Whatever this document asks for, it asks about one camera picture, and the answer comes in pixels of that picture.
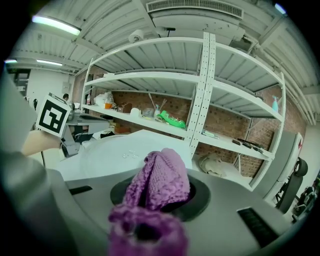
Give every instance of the purple fabric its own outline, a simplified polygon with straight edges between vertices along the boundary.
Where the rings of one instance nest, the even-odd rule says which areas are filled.
[[[157,211],[167,204],[188,199],[190,184],[185,164],[169,148],[150,152],[144,162],[143,169],[128,186],[122,204],[115,206],[109,216],[113,226],[108,255],[185,256],[188,239],[181,222]],[[137,205],[145,189],[145,208],[142,208]],[[142,226],[148,227],[142,232],[147,240],[137,235],[137,229]]]
[[[142,191],[147,188],[145,207],[159,210],[169,203],[188,199],[190,184],[180,155],[173,149],[153,151],[144,159],[143,169],[128,186],[123,203],[137,206]]]
[[[113,223],[109,256],[185,256],[188,240],[180,221],[170,214],[141,207],[117,205],[109,216]],[[137,225],[146,224],[157,231],[157,241],[139,241]]]

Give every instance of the fluorescent light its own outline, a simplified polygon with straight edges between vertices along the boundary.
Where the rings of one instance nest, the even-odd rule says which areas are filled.
[[[274,5],[274,7],[275,7],[281,14],[286,14],[286,13],[287,13],[286,10],[285,10],[280,4],[278,4],[278,3],[276,3],[276,4]]]
[[[17,63],[17,60],[15,59],[7,59],[4,61],[5,64],[8,64],[8,63]]]
[[[37,59],[36,61],[37,61],[37,62],[40,62],[40,63],[46,63],[46,64],[52,64],[52,65],[62,66],[61,63],[52,62],[52,61],[46,61],[46,60],[41,60],[41,59]]]
[[[80,29],[78,29],[78,28],[76,28],[74,26],[68,25],[66,23],[63,23],[61,21],[52,19],[52,18],[33,16],[32,17],[32,21],[34,23],[45,24],[45,25],[48,25],[48,26],[51,26],[51,27],[55,27],[55,28],[60,29],[60,30],[67,31],[67,32],[69,32],[69,33],[71,33],[73,35],[76,35],[76,36],[78,36],[80,34]]]

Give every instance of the green object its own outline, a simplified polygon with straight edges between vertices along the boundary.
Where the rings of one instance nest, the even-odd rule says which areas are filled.
[[[169,116],[169,113],[165,110],[163,110],[160,114],[157,115],[157,117],[162,118],[163,120],[165,120],[166,122],[169,123],[169,125],[178,127],[178,128],[182,128],[182,129],[186,129],[186,124],[184,121],[175,118],[173,116]]]

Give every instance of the brick wall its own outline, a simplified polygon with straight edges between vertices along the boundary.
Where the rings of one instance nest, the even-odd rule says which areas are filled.
[[[101,77],[104,71],[100,68],[93,67],[90,71],[91,74],[94,74],[93,79]],[[72,99],[76,102],[80,102],[81,94],[83,90],[83,82],[85,79],[86,73],[83,72],[76,77],[74,81],[74,89],[72,94]],[[96,95],[104,93],[105,90],[101,88],[94,88],[91,93],[91,98],[93,99]],[[121,103],[132,103],[133,108],[138,108],[143,110],[144,108],[152,108],[151,100],[146,93],[138,92],[113,92],[113,98],[116,104]],[[264,101],[271,106],[273,102],[272,96],[275,95],[278,98],[281,97],[281,89],[278,86],[272,87],[270,89],[264,90],[259,93],[260,96],[264,98]],[[190,109],[190,100],[162,96],[162,95],[152,95],[153,101],[155,104],[161,105],[163,99],[167,99],[167,103],[164,105],[164,110],[168,111],[172,116],[180,118],[187,121],[188,113]],[[95,113],[93,111],[89,112],[90,114],[99,116],[100,113]],[[131,128],[131,132],[136,132],[142,129],[165,134],[171,137],[176,137],[171,134],[166,134],[157,130],[153,130],[141,125],[134,123],[129,123],[124,120],[116,119],[116,121],[124,126]],[[208,109],[208,114],[204,124],[204,128],[218,132],[233,138],[242,138],[246,136],[247,129],[249,128],[250,120],[239,115],[233,114],[226,110],[210,106]],[[263,146],[264,149],[268,150],[274,135],[275,130],[279,127],[279,121],[275,119],[261,119],[254,118],[252,120],[252,125],[254,128],[250,131],[248,140],[256,142]],[[297,107],[292,103],[292,101],[287,97],[286,99],[286,114],[285,114],[285,123],[284,130],[294,133],[301,133],[304,137],[306,133],[306,122],[303,120],[300,112]],[[222,148],[214,147],[211,145],[199,143],[195,151],[198,155],[205,155],[207,153],[215,153],[218,155],[222,161],[227,163],[234,163],[237,158],[237,153],[228,151]],[[259,170],[262,160],[242,155],[241,156],[241,174],[246,177],[254,177],[257,171]]]

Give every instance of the blue bottle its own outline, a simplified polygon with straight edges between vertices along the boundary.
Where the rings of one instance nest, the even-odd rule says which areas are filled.
[[[272,109],[278,112],[277,97],[276,96],[272,96],[272,97],[273,97]]]

